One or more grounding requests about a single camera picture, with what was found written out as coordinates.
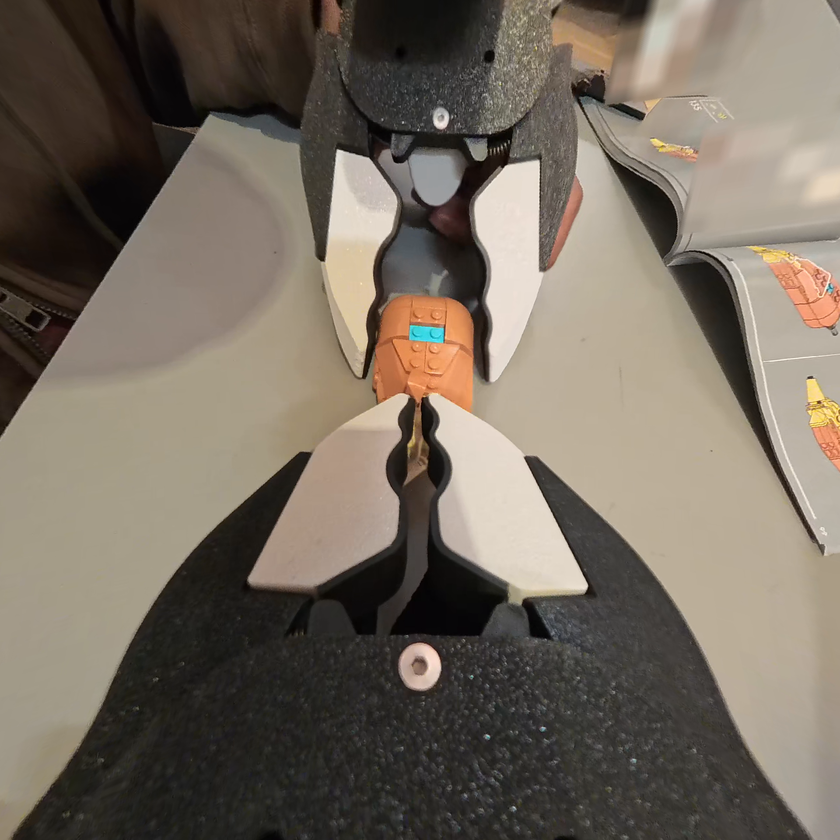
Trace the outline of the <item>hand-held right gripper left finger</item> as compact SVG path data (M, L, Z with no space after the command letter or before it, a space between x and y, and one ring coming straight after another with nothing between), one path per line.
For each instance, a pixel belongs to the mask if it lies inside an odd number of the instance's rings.
M386 599L402 582L400 493L415 402L395 395L313 450L248 584L309 596Z

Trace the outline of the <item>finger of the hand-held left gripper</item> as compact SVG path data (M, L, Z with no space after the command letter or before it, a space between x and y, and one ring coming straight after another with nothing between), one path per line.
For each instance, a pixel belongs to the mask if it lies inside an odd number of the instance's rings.
M401 209L398 191L371 157L336 152L322 277L341 351L360 379L382 251L396 234Z
M496 170L471 201L472 232L486 264L489 382L508 366L541 287L539 199L540 162L531 160Z

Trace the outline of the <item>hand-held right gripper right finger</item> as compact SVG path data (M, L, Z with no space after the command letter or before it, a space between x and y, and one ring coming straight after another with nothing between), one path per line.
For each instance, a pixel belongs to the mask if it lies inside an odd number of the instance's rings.
M588 584L522 451L442 395L427 402L450 465L437 502L446 549L509 601L582 595Z

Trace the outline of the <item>brown brick model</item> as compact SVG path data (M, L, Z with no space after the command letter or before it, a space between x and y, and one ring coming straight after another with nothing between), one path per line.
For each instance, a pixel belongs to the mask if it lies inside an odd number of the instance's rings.
M438 394L468 412L472 409L474 335L469 311L453 298L402 295L382 312L372 379L376 400L407 394L416 402L406 482L427 467L422 399Z

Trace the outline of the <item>grey desk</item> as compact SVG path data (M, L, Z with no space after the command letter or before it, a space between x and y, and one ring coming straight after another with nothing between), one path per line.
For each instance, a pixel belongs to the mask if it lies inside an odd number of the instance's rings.
M838 838L838 558L767 455L730 291L579 119L584 205L476 408L661 580L814 838ZM2 838L186 556L372 403L333 332L298 134L209 118L2 436Z

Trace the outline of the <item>grey instruction booklet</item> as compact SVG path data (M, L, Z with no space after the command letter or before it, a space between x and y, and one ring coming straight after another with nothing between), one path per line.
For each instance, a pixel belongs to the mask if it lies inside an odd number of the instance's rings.
M708 263L729 284L763 423L801 517L838 554L837 137L790 121L736 120L722 100L629 105L581 99L604 151L675 209L670 266Z

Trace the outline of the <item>brown jacket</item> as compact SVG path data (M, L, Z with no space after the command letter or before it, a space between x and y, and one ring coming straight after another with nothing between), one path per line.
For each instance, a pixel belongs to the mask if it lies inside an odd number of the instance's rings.
M154 125L298 121L333 1L1 3L1 425L165 182Z

